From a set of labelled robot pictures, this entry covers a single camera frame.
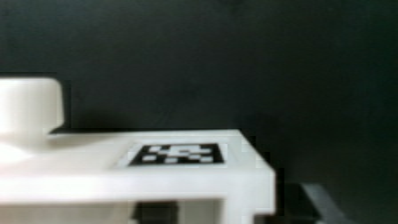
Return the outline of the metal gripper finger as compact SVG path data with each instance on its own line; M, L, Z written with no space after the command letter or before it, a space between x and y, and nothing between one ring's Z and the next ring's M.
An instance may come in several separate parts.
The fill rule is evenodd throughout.
M279 191L275 224L355 224L320 184L288 183Z

